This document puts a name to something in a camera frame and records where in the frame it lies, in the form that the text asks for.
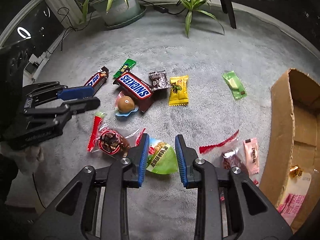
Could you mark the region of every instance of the yellow candy wrapper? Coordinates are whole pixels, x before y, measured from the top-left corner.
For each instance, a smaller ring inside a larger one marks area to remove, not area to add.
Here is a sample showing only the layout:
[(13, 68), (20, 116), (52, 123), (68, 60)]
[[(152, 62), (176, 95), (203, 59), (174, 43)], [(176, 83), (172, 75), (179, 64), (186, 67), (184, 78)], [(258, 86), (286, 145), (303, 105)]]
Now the yellow candy wrapper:
[(169, 106), (186, 105), (189, 103), (187, 92), (187, 80), (189, 76), (171, 77), (172, 85), (169, 97)]

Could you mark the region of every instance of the power cord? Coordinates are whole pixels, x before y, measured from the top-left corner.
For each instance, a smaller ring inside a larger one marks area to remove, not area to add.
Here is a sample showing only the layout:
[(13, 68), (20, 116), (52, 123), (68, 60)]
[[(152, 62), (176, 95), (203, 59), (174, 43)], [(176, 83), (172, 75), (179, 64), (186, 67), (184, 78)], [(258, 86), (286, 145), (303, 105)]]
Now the power cord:
[(39, 192), (38, 192), (38, 190), (37, 190), (37, 186), (36, 186), (36, 181), (35, 181), (34, 173), (32, 173), (32, 179), (33, 179), (33, 184), (35, 185), (35, 190), (36, 190), (36, 192), (37, 192), (37, 195), (38, 195), (39, 201), (40, 201), (41, 205), (43, 206), (43, 208), (45, 209), (46, 207), (45, 207), (45, 206), (44, 206), (44, 204), (42, 203), (41, 198), (40, 198), (40, 196), (39, 196)]
[(153, 8), (158, 11), (158, 12), (161, 12), (161, 13), (168, 13), (168, 14), (171, 14), (171, 15), (178, 15), (178, 14), (181, 14), (186, 8), (184, 7), (182, 11), (178, 12), (178, 13), (171, 13), (169, 12), (169, 9), (166, 8), (166, 7), (163, 7), (161, 5), (158, 5), (158, 4), (153, 4), (151, 2), (148, 2), (148, 1), (145, 1), (145, 0), (140, 0), (140, 1), (143, 1), (145, 3), (148, 3), (148, 4), (151, 4), (153, 5)]
[[(68, 11), (66, 12), (66, 14), (61, 14), (61, 13), (59, 12), (61, 9), (65, 9), (65, 10), (68, 10)], [(70, 25), (71, 25), (71, 26), (69, 26), (69, 27), (65, 30), (65, 32), (64, 32), (64, 34), (63, 34), (63, 36), (62, 36), (61, 41), (60, 41), (60, 42), (58, 43), (58, 45), (57, 45), (57, 47), (58, 47), (59, 44), (61, 43), (61, 49), (60, 49), (60, 52), (61, 52), (61, 53), (62, 53), (62, 49), (63, 49), (63, 39), (67, 36), (67, 34), (68, 34), (69, 32), (71, 32), (72, 30), (75, 31), (75, 32), (84, 30), (84, 29), (89, 25), (89, 23), (90, 23), (90, 21), (91, 21), (91, 17), (92, 17), (92, 14), (91, 14), (91, 15), (90, 15), (89, 22), (87, 23), (87, 25), (86, 25), (85, 27), (83, 27), (82, 29), (76, 29), (76, 28), (73, 27), (73, 25), (72, 25), (72, 23), (71, 23), (71, 21), (70, 21), (70, 18), (69, 18), (69, 16), (68, 16), (69, 11), (70, 11), (70, 9), (67, 8), (67, 7), (61, 7), (61, 8), (59, 8), (59, 10), (57, 11), (57, 13), (58, 13), (59, 15), (64, 16), (64, 18), (60, 21), (60, 23), (62, 23), (62, 21), (67, 17), (67, 18), (68, 18), (68, 21), (69, 21), (69, 23), (70, 23)], [(55, 47), (55, 49), (54, 49), (52, 52), (50, 52), (50, 51), (48, 51), (48, 50), (47, 50), (47, 52), (51, 55), (51, 54), (57, 49), (57, 47)]]

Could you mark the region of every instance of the cardboard box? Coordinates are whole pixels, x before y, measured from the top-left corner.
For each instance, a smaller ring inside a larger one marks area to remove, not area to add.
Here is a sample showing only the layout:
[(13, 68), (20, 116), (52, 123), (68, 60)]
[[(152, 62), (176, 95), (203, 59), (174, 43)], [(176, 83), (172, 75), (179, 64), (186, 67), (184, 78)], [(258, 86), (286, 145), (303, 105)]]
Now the cardboard box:
[[(320, 86), (306, 74), (289, 69), (272, 86), (271, 101), (270, 145), (259, 188), (278, 207), (291, 166), (320, 171)], [(291, 224), (294, 232), (319, 197), (320, 176), (315, 174)]]

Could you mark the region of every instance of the light green candy wrapper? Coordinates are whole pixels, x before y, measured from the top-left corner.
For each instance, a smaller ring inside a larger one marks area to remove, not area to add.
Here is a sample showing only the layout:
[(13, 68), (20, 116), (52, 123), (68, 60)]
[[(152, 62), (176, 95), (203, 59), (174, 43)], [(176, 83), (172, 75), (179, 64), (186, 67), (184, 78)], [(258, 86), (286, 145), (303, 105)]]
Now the light green candy wrapper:
[(150, 138), (149, 146), (148, 171), (157, 174), (171, 174), (178, 171), (177, 156), (169, 144)]
[(222, 77), (230, 87), (235, 99), (244, 98), (247, 95), (244, 86), (242, 85), (240, 79), (237, 77), (234, 71), (224, 73)]

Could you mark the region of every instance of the snickers logo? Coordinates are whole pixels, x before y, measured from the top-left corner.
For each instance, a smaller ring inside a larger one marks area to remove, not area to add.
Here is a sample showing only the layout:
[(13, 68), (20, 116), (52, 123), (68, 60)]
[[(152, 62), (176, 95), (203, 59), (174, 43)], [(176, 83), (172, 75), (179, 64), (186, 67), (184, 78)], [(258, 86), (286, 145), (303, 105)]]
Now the snickers logo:
[(97, 73), (92, 79), (90, 79), (84, 86), (93, 86), (99, 80), (99, 73)]
[(127, 87), (138, 98), (145, 99), (151, 96), (151, 91), (149, 90), (149, 88), (128, 73), (122, 75), (119, 78), (119, 82)]

